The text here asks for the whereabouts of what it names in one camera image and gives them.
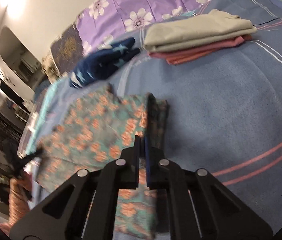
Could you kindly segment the pink sleeved left forearm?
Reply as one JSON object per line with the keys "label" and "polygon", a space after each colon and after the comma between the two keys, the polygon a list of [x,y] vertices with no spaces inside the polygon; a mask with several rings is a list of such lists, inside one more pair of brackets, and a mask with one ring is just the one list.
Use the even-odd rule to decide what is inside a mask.
{"label": "pink sleeved left forearm", "polygon": [[21,178],[11,178],[9,193],[9,220],[0,223],[0,229],[8,236],[12,226],[23,218],[29,211],[28,198],[25,190],[31,192],[31,175],[23,172]]}

